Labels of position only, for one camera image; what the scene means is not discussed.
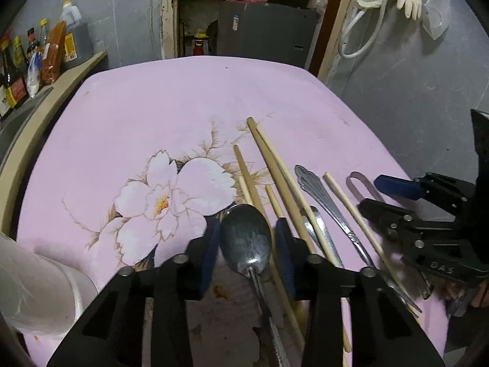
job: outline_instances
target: plastic bag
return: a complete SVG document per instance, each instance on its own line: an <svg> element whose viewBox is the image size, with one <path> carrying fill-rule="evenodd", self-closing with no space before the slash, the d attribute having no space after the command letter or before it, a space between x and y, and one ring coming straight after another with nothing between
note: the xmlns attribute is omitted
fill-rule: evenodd
<svg viewBox="0 0 489 367"><path fill-rule="evenodd" d="M41 87L41 65L42 55L36 51L30 59L28 68L28 93L31 98L35 97Z"/></svg>
<svg viewBox="0 0 489 367"><path fill-rule="evenodd" d="M60 77L61 60L64 55L66 22L59 22L47 38L42 56L41 79L46 85L53 84Z"/></svg>
<svg viewBox="0 0 489 367"><path fill-rule="evenodd" d="M452 19L450 0L427 0L421 11L423 28L436 40L447 29Z"/></svg>

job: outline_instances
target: condiment bottle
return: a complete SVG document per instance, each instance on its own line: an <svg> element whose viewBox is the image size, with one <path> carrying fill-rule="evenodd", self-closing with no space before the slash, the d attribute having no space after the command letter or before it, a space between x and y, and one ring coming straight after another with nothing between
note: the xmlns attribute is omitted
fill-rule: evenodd
<svg viewBox="0 0 489 367"><path fill-rule="evenodd" d="M29 46L27 50L28 59L30 60L32 53L36 51L39 46L39 42L36 40L36 34L34 33L34 28L31 27L28 31Z"/></svg>
<svg viewBox="0 0 489 367"><path fill-rule="evenodd" d="M2 45L3 55L3 73L6 80L6 96L7 102L10 107L20 105L28 98L28 89L25 85L24 76L22 72L12 60L10 51L8 50L8 40L5 40Z"/></svg>

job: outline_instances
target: concrete wall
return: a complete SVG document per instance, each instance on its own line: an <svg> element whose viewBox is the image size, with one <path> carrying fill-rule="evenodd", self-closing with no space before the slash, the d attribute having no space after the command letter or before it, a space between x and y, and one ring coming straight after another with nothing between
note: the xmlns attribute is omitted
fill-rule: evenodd
<svg viewBox="0 0 489 367"><path fill-rule="evenodd" d="M57 23L65 0L28 0L14 19L12 36L21 35L48 18ZM89 23L95 51L107 50L110 68L161 58L160 0L73 0Z"/></svg>
<svg viewBox="0 0 489 367"><path fill-rule="evenodd" d="M328 86L411 177L432 171L474 181L470 108L489 111L489 38L465 0L450 4L451 24L436 41L391 5L372 48L341 60ZM365 43L376 21L375 12L359 22L347 52Z"/></svg>

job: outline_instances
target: food residue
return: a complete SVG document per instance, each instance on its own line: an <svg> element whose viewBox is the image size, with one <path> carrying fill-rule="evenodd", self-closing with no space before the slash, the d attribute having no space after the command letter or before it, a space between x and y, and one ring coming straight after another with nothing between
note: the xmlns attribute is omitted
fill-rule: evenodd
<svg viewBox="0 0 489 367"><path fill-rule="evenodd" d="M217 299L224 299L225 301L229 300L229 295L227 294L224 287L214 286L214 295Z"/></svg>

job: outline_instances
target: wooden chopstick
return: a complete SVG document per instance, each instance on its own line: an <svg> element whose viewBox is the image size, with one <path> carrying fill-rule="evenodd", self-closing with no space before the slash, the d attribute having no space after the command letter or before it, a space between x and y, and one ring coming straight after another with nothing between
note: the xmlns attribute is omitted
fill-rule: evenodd
<svg viewBox="0 0 489 367"><path fill-rule="evenodd" d="M241 188L241 192L243 192L243 198L244 198L246 204L253 205L253 202L251 201L251 195L250 195L248 187L246 186L246 183L245 183L245 179L241 175L238 177L238 184Z"/></svg>
<svg viewBox="0 0 489 367"><path fill-rule="evenodd" d="M290 173L289 169L287 168L287 165L285 162L280 158L280 155L278 154L277 149L275 146L273 146L272 142L268 139L267 134L262 130L262 128L257 124L256 129L258 130L258 133L260 136L263 138L263 141L266 143L268 149L270 150L272 156L275 158L275 161L277 162L280 170L282 171L282 174L284 175L285 179L287 180L287 183L289 185L289 188L293 192L296 200L298 200L301 204L302 209L305 211L307 218L309 219L309 222L312 225L312 228L314 229L314 232L316 233L316 236L321 244L322 249L324 250L325 257L327 258L328 261L330 261L334 266L337 268L340 266L340 261L336 258L336 256L333 254L331 251L331 248L328 246L328 243L326 239L324 238L324 234L317 224L316 217L314 216L314 213L312 212L311 206L307 202L306 198L304 197L304 194L302 193L302 190L300 189L297 181L294 179L292 174Z"/></svg>
<svg viewBox="0 0 489 367"><path fill-rule="evenodd" d="M367 226L365 221L363 220L362 216L360 215L358 209L351 203L350 199L348 196L343 192L343 189L338 185L338 183L334 180L332 175L329 172L325 172L323 175L324 182L329 186L329 188L332 190L332 192L340 199L340 201L343 203L343 205L348 209L349 213L353 218L355 219L356 223L362 231L365 233L365 236L367 239L370 241L370 244L372 244L372 247L375 249L375 252L378 254L379 257L381 257L382 262L384 263L385 267L389 271L391 277L394 279L394 281L397 283L397 285L403 290L406 294L408 294L407 290L403 286L403 283L399 279L394 267L391 264L391 261L388 259L387 255L385 255L385 252L381 246L381 244L378 242L377 238L375 235L371 232L370 228ZM414 315L417 316L416 310L411 306L408 305L409 308L413 311ZM421 318L417 316L417 322L422 326Z"/></svg>
<svg viewBox="0 0 489 367"><path fill-rule="evenodd" d="M255 139L258 149L260 150L260 153L263 156L263 160L265 160L265 164L267 165L268 170L270 171L273 181L275 182L275 186L277 187L280 197L284 202L285 209L287 210L287 213L289 214L290 219L292 220L292 224L294 225L295 230L299 234L300 238L306 242L309 251L315 253L316 248L314 246L314 243L312 242L311 237L307 233L306 227L304 226L304 221L302 220L302 215L299 211L299 207L295 203L294 197L290 192L289 186L287 185L287 181L284 175L282 174L282 170L280 169L275 157L271 153L270 148L265 143L265 140L258 132L255 120L252 117L248 117L246 122L251 131L251 135ZM347 352L351 352L351 342L348 338L344 326L343 326L343 348Z"/></svg>
<svg viewBox="0 0 489 367"><path fill-rule="evenodd" d="M243 160L243 156L241 156L241 152L239 150L239 147L234 148L234 153L236 155L236 158L238 159L238 164L241 167L240 161L243 162L243 168L241 169L241 174L243 176L238 177L238 182L241 187L241 191L243 192L244 195L244 200L246 201L247 204L251 204L252 206L255 206L258 210L260 208L258 205L261 205L263 212L265 211L265 208L263 208L262 201L260 199L260 195L258 194L255 185L253 184L253 181L251 180L251 175L248 172L248 168L246 167L246 164ZM268 222L268 225L270 226L270 221L268 220L268 217L265 213L263 213L263 216ZM294 336L297 341L297 344L299 345L301 350L304 350L304 335L301 330L301 326L299 325L299 322L296 317L296 312L294 310L297 310L297 314L299 316L306 316L307 318L307 311L305 310L304 306L300 302L294 302L298 303L298 305L291 305L289 302L289 297L287 296L287 291L285 291L284 284L282 283L282 278L280 278L280 274L278 272L277 266L275 265L275 258L274 258L274 251L275 251L275 238L274 238L274 232L273 228L271 227L271 234L272 234L272 257L270 258L270 261L268 262L268 266L270 266L270 273L272 275L273 281L275 282L275 286L277 288L277 291L280 296L280 301L282 302L282 307L284 308L285 314L287 315L290 325L292 326L292 329L294 331Z"/></svg>
<svg viewBox="0 0 489 367"><path fill-rule="evenodd" d="M277 215L277 218L284 217L284 212L282 210L282 207L278 203L277 197L275 196L272 187L270 185L266 185L265 190L267 191L268 198L270 199L270 203L273 207L273 211L275 211L275 214ZM346 332L345 326L343 326L343 348L345 349L345 352L348 353L350 353L352 350L350 339L348 338L348 333Z"/></svg>
<svg viewBox="0 0 489 367"><path fill-rule="evenodd" d="M275 196L272 187L270 185L266 185L265 190L267 191L268 198L270 199L270 203L273 207L273 211L275 212L275 215L277 216L277 218L283 218L285 216L284 212L282 210L282 207L278 203L277 197ZM343 347L344 347L345 337L348 340L348 335L346 333L345 326L343 326ZM346 360L344 353L343 353L343 367L349 367L348 360Z"/></svg>
<svg viewBox="0 0 489 367"><path fill-rule="evenodd" d="M253 179L251 179L251 175L248 171L248 167L246 167L245 160L243 159L243 156L241 155L241 151L238 145L234 145L233 147L234 150L234 155L236 156L236 159L238 160L238 165L241 170L241 175L243 176L244 182L246 184L246 187L248 188L248 192L251 196L251 201L253 202L253 205L262 213L262 215L265 217L265 208L263 207L263 203L260 199L260 195L258 194L258 191L256 190L256 187L253 185Z"/></svg>

